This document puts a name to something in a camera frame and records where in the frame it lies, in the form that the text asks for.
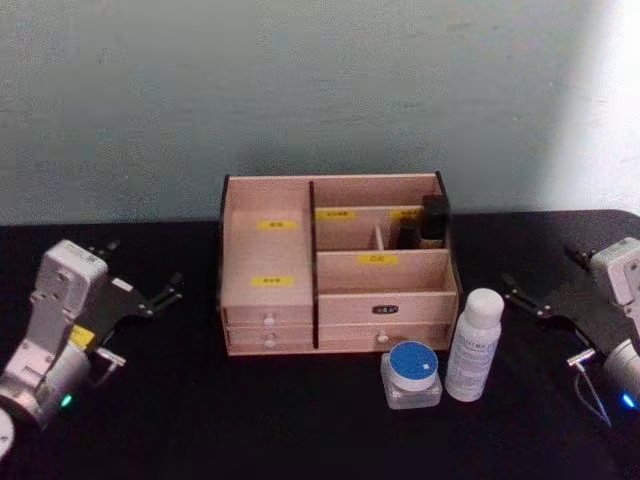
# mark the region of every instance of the black tablecloth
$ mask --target black tablecloth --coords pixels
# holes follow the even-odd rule
[[[465,291],[503,290],[509,272],[543,296],[580,274],[564,242],[603,248],[639,237],[640,219],[617,211],[460,215],[454,232]],[[119,238],[112,274],[151,295],[181,271],[185,297],[118,331],[109,346],[126,367],[78,392],[45,431],[20,430],[0,464],[3,478],[342,476],[345,459],[361,478],[640,478],[638,412],[624,409],[590,365],[614,422],[606,427],[573,392],[565,359],[580,343],[513,312],[503,318],[485,393],[472,404],[444,393],[436,408],[389,410],[379,354],[227,358],[215,317],[214,223],[0,230],[3,364],[24,334],[41,255],[62,238],[83,246]],[[446,354],[439,357],[444,372]]]

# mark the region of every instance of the green led light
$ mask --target green led light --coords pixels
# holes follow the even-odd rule
[[[65,407],[69,406],[69,404],[71,403],[71,400],[73,400],[73,397],[71,395],[69,395],[69,394],[66,394],[64,396],[64,398],[62,399],[62,401],[60,402],[60,406],[62,408],[65,408]]]

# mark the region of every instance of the yellow label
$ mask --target yellow label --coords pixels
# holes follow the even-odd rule
[[[293,277],[253,277],[252,287],[293,287]]]
[[[420,217],[420,213],[422,212],[421,207],[414,208],[400,208],[398,210],[391,210],[391,220],[395,222],[399,222],[400,220],[418,220]]]
[[[354,220],[356,212],[353,210],[316,210],[316,220]]]
[[[91,343],[93,337],[95,337],[93,332],[81,327],[80,325],[74,325],[73,330],[71,330],[71,341],[82,350],[87,348],[87,345]]]
[[[370,255],[358,255],[358,263],[366,265],[397,265],[397,255],[383,255],[379,253],[373,253]]]
[[[293,220],[264,220],[258,222],[258,230],[295,230],[298,222]]]

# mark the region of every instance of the gray wall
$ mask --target gray wall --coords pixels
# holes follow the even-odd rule
[[[226,173],[435,169],[458,211],[640,213],[637,157],[605,176],[600,153],[574,158],[602,122],[558,139],[602,111],[598,77],[576,75],[601,17],[586,0],[2,0],[0,223],[213,217]]]

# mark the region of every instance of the white bottle cap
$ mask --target white bottle cap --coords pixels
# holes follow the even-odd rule
[[[500,323],[504,300],[497,292],[488,288],[479,288],[469,294],[464,316],[472,326],[488,330]]]

